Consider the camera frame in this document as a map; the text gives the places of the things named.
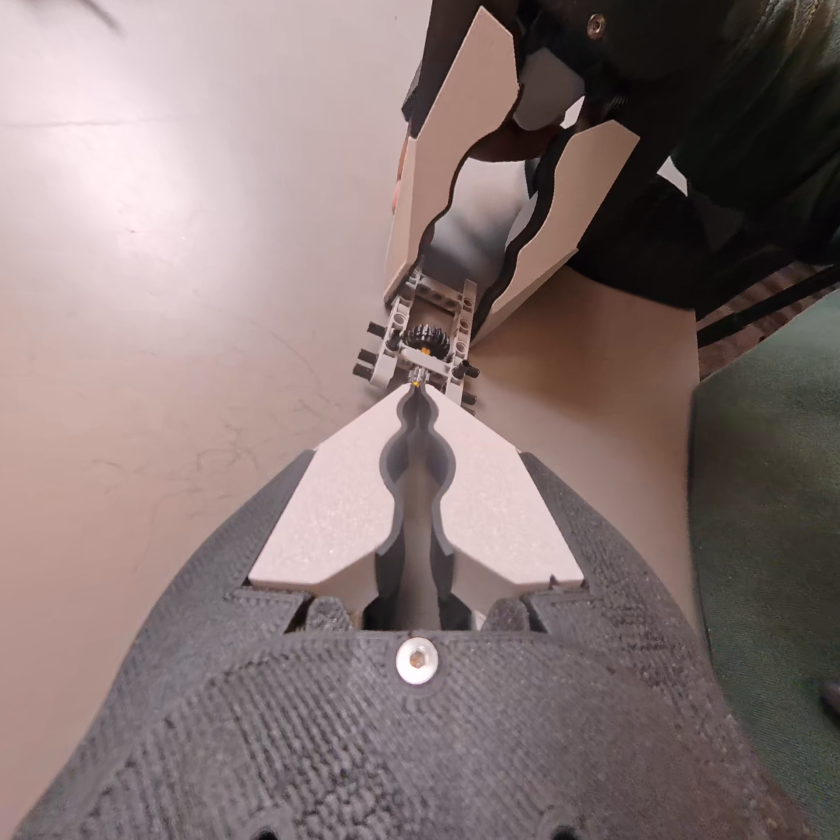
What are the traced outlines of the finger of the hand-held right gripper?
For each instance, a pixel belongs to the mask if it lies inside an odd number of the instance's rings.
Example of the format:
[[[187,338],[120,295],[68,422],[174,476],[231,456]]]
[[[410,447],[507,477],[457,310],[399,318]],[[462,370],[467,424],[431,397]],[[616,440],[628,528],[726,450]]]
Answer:
[[[509,231],[500,273],[476,308],[472,341],[498,328],[577,252],[638,140],[614,120],[554,138]]]
[[[417,266],[470,149],[513,114],[521,84],[513,18],[486,5],[434,5],[408,119],[385,259],[385,299]]]

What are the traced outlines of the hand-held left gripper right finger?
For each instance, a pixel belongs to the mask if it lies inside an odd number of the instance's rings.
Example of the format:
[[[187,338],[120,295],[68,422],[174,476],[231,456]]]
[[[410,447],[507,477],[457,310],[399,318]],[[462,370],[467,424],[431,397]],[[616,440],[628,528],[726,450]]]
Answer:
[[[579,590],[585,574],[522,454],[433,387],[420,387],[431,507],[430,568],[439,601],[488,615],[500,599]]]

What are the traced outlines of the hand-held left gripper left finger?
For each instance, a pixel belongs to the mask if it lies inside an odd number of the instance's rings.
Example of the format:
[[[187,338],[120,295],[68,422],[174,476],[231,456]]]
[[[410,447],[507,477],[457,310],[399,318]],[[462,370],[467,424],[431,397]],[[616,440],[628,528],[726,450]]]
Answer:
[[[248,573],[256,590],[339,599],[361,615],[397,589],[405,560],[397,482],[417,388],[402,385],[324,440]]]

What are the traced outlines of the grey lego frame assembly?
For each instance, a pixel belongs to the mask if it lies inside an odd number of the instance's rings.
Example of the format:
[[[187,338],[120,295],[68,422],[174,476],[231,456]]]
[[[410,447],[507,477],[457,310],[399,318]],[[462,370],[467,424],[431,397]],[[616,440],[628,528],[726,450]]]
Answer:
[[[480,373],[469,361],[476,293],[471,280],[455,290],[415,269],[388,305],[387,320],[369,323],[379,343],[359,351],[353,374],[383,390],[394,382],[426,384],[474,414],[476,397],[466,385]]]

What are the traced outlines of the person's right forearm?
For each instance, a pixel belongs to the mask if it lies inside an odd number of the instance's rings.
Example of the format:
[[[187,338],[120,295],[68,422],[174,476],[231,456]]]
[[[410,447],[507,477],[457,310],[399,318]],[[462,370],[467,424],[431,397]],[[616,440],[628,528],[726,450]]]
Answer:
[[[795,261],[838,274],[838,2],[740,6],[751,27],[673,153],[689,196],[657,175],[637,217],[650,294],[698,319]]]

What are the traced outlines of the person's right hand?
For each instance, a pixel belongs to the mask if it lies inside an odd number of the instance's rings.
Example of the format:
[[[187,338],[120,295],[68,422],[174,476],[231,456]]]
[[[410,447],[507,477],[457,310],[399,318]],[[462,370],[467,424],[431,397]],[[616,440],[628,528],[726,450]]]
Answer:
[[[564,129],[559,124],[526,131],[513,121],[505,122],[477,142],[468,152],[468,157],[488,163],[537,159],[545,154],[553,139],[563,132]]]

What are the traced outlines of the person's green shirt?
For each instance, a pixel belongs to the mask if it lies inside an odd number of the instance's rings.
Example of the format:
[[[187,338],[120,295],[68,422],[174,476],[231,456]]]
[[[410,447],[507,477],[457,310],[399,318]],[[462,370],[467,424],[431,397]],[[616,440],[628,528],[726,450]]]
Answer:
[[[839,300],[695,392],[690,532],[712,666],[819,838],[839,834]]]

